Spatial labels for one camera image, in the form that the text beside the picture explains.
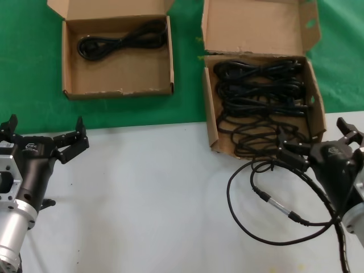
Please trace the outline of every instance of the coiled black cable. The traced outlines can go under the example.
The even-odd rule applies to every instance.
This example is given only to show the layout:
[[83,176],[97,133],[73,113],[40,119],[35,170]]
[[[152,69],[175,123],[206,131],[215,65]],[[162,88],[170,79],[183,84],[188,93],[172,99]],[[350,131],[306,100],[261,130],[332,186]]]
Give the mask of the coiled black cable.
[[89,61],[101,60],[122,48],[155,49],[167,42],[167,23],[151,20],[121,38],[87,36],[78,41],[77,52]]
[[[259,170],[260,168],[269,165],[269,167],[263,169],[263,170]],[[233,181],[233,179],[238,175],[238,173],[240,173],[243,169],[245,169],[248,166],[252,166],[252,173],[250,176],[250,183],[252,185],[252,188],[254,190],[255,193],[257,193],[259,195],[259,197],[261,197],[262,199],[264,199],[264,201],[268,201],[270,196],[266,193],[266,192],[262,192],[261,190],[259,190],[253,182],[254,179],[254,175],[256,173],[262,173],[262,172],[266,172],[269,169],[273,169],[275,166],[287,169],[289,171],[291,171],[292,173],[294,173],[295,175],[297,175],[299,178],[301,178],[304,182],[306,182],[313,190],[314,192],[318,195],[318,197],[321,199],[321,201],[324,203],[324,205],[326,206],[327,210],[329,211],[330,215],[331,215],[331,220],[328,222],[324,222],[324,223],[311,223],[310,226],[323,226],[323,228],[321,230],[319,230],[318,232],[306,236],[304,238],[300,238],[300,239],[296,239],[293,241],[288,241],[288,242],[273,242],[273,241],[268,241],[265,239],[262,239],[256,235],[254,235],[253,233],[251,233],[250,231],[248,231],[239,221],[239,219],[237,218],[237,216],[234,213],[233,207],[231,205],[231,200],[230,200],[230,187],[231,187],[231,182]],[[305,241],[308,241],[310,239],[314,239],[316,237],[318,237],[319,235],[323,234],[324,232],[326,232],[332,225],[335,226],[335,231],[337,233],[337,237],[338,237],[338,241],[339,241],[339,251],[340,251],[340,262],[341,262],[341,268],[342,268],[342,272],[343,273],[350,273],[350,269],[349,269],[349,264],[348,264],[348,259],[346,256],[346,238],[345,238],[345,233],[344,233],[344,229],[342,227],[341,222],[338,219],[338,216],[340,215],[340,213],[342,212],[343,209],[345,209],[345,205],[348,202],[348,199],[350,197],[350,194],[352,192],[354,188],[354,184],[351,186],[351,189],[348,193],[348,196],[346,197],[345,201],[343,202],[343,204],[341,205],[341,207],[339,208],[338,211],[335,212],[335,210],[333,209],[333,207],[331,206],[330,201],[328,200],[326,194],[320,189],[320,187],[318,187],[311,178],[309,178],[309,176],[307,176],[305,173],[292,168],[290,165],[283,163],[279,160],[253,160],[251,162],[246,163],[245,165],[243,165],[242,167],[240,167],[229,179],[229,182],[227,184],[227,189],[226,189],[226,195],[227,195],[227,203],[229,205],[229,209],[231,212],[231,215],[233,216],[235,222],[238,224],[238,226],[247,234],[249,235],[251,238],[268,244],[268,245],[273,245],[273,246],[288,246],[288,245],[294,245],[297,243],[302,243]]]
[[[216,119],[217,129],[224,134],[230,134],[234,143],[234,153],[238,157],[251,158],[253,161],[239,168],[227,184],[227,202],[231,215],[239,227],[251,238],[274,246],[288,246],[314,239],[334,225],[340,250],[342,271],[349,273],[346,257],[346,238],[338,215],[346,205],[349,195],[339,211],[335,212],[326,194],[305,173],[291,167],[289,164],[275,159],[278,151],[277,128],[281,128],[288,141],[311,143],[312,136],[309,126],[308,110],[305,97],[305,87],[296,75],[301,72],[302,65],[297,60],[284,60],[268,65],[250,65],[242,61],[224,61],[214,67],[214,72],[220,79],[216,92],[222,101],[222,112]],[[299,131],[296,125],[277,121],[275,117],[305,118],[308,137]],[[251,166],[250,183],[253,191],[265,202],[271,199],[266,192],[254,185],[254,175],[263,173],[275,166],[285,168],[305,181],[318,195],[331,215],[328,222],[313,223],[302,219],[297,213],[290,212],[288,217],[305,226],[321,226],[318,232],[289,242],[268,241],[249,232],[234,213],[230,201],[230,186],[235,176],[247,166]]]
[[[214,66],[214,72],[220,79],[216,92],[222,101],[222,112],[216,119],[217,130],[230,134],[236,156],[274,156],[278,150],[278,126],[283,128],[290,140],[310,143],[305,86],[296,77],[301,70],[302,65],[297,60],[261,66],[229,60]],[[297,126],[279,122],[275,117],[304,118],[309,137],[300,133]]]

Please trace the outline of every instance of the white tabletop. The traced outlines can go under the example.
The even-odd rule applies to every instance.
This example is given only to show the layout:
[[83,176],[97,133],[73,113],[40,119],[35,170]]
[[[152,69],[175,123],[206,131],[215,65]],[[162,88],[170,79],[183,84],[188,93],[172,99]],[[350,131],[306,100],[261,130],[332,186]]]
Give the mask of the white tabletop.
[[[328,114],[364,131],[364,112]],[[229,177],[244,161],[211,152],[205,123],[88,131],[90,149],[56,163],[46,197],[21,255],[24,273],[340,273],[334,228],[294,246],[264,245],[234,222],[226,201]],[[251,190],[247,170],[231,186],[241,222],[270,240],[289,241],[318,230],[303,227]],[[310,221],[328,221],[319,198],[279,170],[258,185]],[[348,234],[352,273],[363,272],[364,249]]]

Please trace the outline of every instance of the green fabric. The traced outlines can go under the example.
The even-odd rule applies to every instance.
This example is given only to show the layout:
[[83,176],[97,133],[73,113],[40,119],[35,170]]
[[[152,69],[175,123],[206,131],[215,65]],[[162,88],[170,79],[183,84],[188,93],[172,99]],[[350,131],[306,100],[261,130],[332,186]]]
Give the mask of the green fabric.
[[[176,0],[169,12],[175,94],[68,101],[61,92],[61,21],[46,0],[0,0],[0,121],[12,113],[17,132],[73,130],[205,120],[202,0]],[[364,110],[362,0],[319,1],[322,40],[309,53],[326,112]]]

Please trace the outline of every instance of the open cardboard box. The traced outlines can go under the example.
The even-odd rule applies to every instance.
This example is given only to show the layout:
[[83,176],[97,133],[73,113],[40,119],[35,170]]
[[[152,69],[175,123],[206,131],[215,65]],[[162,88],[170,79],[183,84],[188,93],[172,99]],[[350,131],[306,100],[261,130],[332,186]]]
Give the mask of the open cardboard box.
[[[311,62],[304,56],[321,37],[315,0],[205,0],[202,33],[205,49],[220,55],[205,57],[203,76],[209,144],[213,151],[234,155],[230,135],[218,132],[216,118],[221,100],[213,67],[220,61],[242,60],[268,64],[281,59],[296,59],[304,64],[299,77],[307,89],[310,104],[309,126],[315,142],[326,131],[325,110]],[[308,136],[302,118],[284,121],[300,127]]]
[[[48,0],[60,14],[63,92],[70,100],[172,94],[173,53],[169,10],[173,0]],[[160,49],[126,48],[100,61],[77,53],[84,36],[123,37],[153,19],[166,20],[168,44]]]

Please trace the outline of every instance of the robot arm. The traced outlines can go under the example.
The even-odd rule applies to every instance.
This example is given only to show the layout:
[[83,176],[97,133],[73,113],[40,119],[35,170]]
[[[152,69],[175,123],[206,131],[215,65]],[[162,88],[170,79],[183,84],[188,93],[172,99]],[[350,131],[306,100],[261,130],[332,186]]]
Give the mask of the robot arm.
[[0,125],[0,273],[21,272],[20,248],[41,209],[55,162],[69,162],[89,148],[82,118],[72,133],[49,138],[15,134],[16,115]]
[[[364,247],[364,134],[342,118],[337,126],[344,137],[312,146],[288,142],[279,129],[277,157],[303,172],[313,169],[346,230]],[[353,142],[360,145],[354,152]]]

